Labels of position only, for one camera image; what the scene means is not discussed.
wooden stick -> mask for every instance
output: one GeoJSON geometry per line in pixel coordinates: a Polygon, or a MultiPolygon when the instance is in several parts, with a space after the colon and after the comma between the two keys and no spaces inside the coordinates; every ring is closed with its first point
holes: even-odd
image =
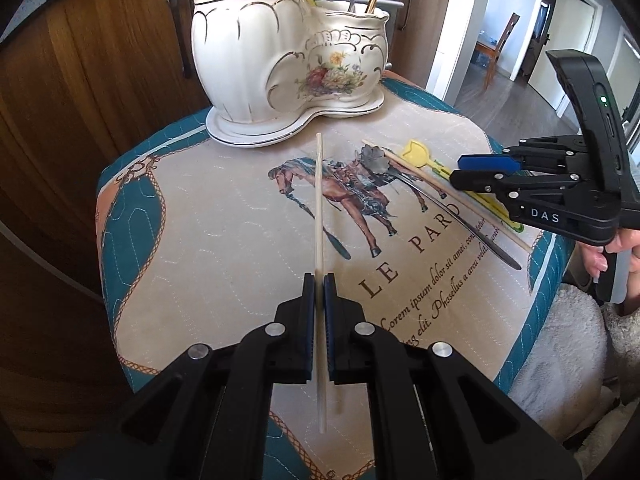
{"type": "Polygon", "coordinates": [[[326,357],[326,332],[324,326],[324,308],[322,300],[322,282],[324,282],[324,253],[322,252],[322,133],[316,133],[316,399],[318,402],[318,429],[326,432],[326,375],[328,370],[326,357]]]}
{"type": "MultiPolygon", "coordinates": [[[[375,143],[371,142],[370,140],[362,139],[362,142],[364,142],[365,144],[368,144],[369,146],[377,146],[375,143]]],[[[447,192],[449,194],[451,194],[454,197],[456,197],[460,202],[462,202],[469,209],[471,209],[471,211],[476,213],[479,217],[484,218],[489,224],[494,226],[496,229],[500,229],[500,231],[503,232],[504,235],[506,235],[508,238],[510,238],[519,247],[521,247],[525,251],[527,251],[527,253],[532,253],[533,252],[533,249],[524,240],[522,240],[516,233],[512,232],[509,229],[508,226],[506,228],[504,228],[505,226],[504,226],[504,224],[502,223],[502,221],[500,219],[498,219],[498,221],[493,220],[492,218],[494,216],[494,213],[492,211],[489,211],[488,209],[485,210],[485,211],[482,211],[480,209],[480,207],[477,206],[475,203],[467,201],[467,200],[464,200],[461,197],[462,193],[457,193],[455,191],[452,192],[453,187],[451,187],[451,185],[446,180],[438,179],[437,177],[426,173],[425,171],[421,170],[420,168],[416,168],[413,164],[411,164],[411,163],[407,162],[406,160],[404,160],[404,158],[401,158],[401,157],[397,156],[395,153],[392,153],[389,150],[386,150],[385,148],[382,148],[381,146],[377,146],[377,147],[379,147],[383,152],[385,152],[385,155],[388,156],[388,158],[390,158],[392,161],[395,161],[398,164],[400,164],[401,166],[404,166],[405,168],[407,168],[408,170],[413,171],[415,174],[417,174],[425,182],[429,182],[430,184],[433,184],[436,187],[446,188],[447,192]],[[487,218],[487,215],[486,215],[487,212],[491,215],[490,218],[487,218]]]]}

gray wooden floor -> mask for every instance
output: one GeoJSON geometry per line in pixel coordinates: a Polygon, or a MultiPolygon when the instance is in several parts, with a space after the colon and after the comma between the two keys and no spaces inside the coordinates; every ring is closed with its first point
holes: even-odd
{"type": "Polygon", "coordinates": [[[484,69],[469,65],[456,108],[503,146],[516,146],[519,139],[577,133],[521,78],[510,81],[497,73],[485,92],[483,82],[484,69]]]}

cabinet handle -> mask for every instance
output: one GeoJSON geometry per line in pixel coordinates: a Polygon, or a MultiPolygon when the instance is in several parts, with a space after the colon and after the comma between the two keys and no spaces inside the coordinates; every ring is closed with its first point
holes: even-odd
{"type": "Polygon", "coordinates": [[[398,25],[396,28],[398,30],[405,30],[406,29],[406,20],[409,18],[409,10],[411,9],[411,0],[406,0],[406,11],[404,13],[404,21],[402,22],[402,25],[398,25]]]}
{"type": "Polygon", "coordinates": [[[178,7],[178,0],[166,0],[171,9],[171,15],[174,18],[175,35],[178,39],[178,49],[180,49],[180,58],[182,58],[182,75],[189,79],[193,72],[191,71],[191,65],[189,64],[189,56],[187,54],[187,47],[184,44],[184,38],[182,37],[182,23],[180,22],[180,8],[178,7]]]}

ceramic utensil holder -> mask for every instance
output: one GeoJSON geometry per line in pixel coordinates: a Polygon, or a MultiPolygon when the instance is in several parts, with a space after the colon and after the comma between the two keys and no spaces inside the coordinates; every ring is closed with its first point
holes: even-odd
{"type": "Polygon", "coordinates": [[[305,113],[367,109],[388,54],[386,12],[347,12],[347,2],[193,1],[193,57],[221,132],[264,136],[300,129],[305,113]]]}

horse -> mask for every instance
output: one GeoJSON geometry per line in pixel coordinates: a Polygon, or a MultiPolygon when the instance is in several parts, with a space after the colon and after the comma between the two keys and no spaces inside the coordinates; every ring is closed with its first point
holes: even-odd
{"type": "MultiPolygon", "coordinates": [[[[420,179],[417,174],[394,161],[390,161],[390,165],[403,174],[420,179]]],[[[316,162],[312,158],[302,157],[287,160],[271,169],[268,177],[276,181],[281,194],[290,196],[294,190],[292,186],[294,177],[315,186],[315,173],[316,162]]],[[[322,162],[322,195],[330,202],[340,203],[351,216],[364,234],[373,258],[382,250],[378,247],[376,237],[369,229],[365,216],[371,216],[379,221],[386,228],[389,236],[398,232],[388,219],[390,215],[386,211],[386,206],[389,204],[389,199],[378,189],[379,186],[386,186],[393,180],[393,177],[389,179],[388,176],[384,178],[371,174],[359,160],[353,160],[349,164],[331,159],[325,159],[322,162]]],[[[416,195],[421,210],[427,211],[424,198],[414,189],[410,189],[416,195]]]]}

